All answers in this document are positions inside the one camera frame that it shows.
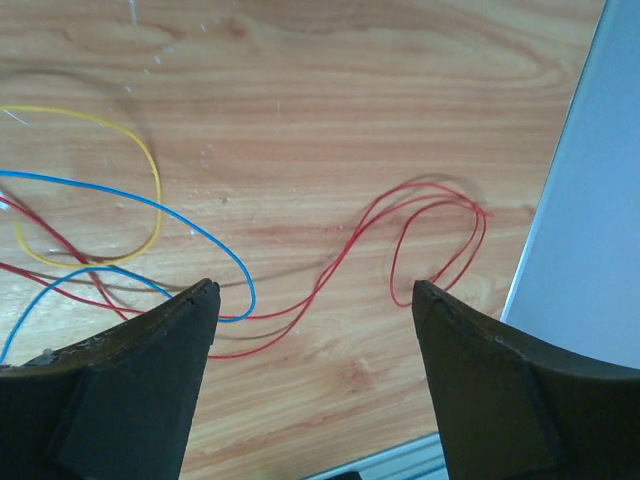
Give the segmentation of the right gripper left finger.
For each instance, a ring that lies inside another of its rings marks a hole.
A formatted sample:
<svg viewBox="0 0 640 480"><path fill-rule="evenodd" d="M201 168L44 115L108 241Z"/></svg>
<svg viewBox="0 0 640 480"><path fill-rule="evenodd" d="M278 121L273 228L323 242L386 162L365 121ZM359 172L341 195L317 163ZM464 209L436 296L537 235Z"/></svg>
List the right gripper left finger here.
<svg viewBox="0 0 640 480"><path fill-rule="evenodd" d="M2 367L2 478L178 478L219 310L219 286L204 279L108 330Z"/></svg>

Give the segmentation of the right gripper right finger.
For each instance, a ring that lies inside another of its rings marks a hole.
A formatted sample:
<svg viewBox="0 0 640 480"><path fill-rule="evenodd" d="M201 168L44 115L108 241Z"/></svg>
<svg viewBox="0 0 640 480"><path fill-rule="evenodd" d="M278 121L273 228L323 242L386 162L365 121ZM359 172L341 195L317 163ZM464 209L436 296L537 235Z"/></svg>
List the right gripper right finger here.
<svg viewBox="0 0 640 480"><path fill-rule="evenodd" d="M556 347L427 281L412 315L452 479L635 479L639 373Z"/></svg>

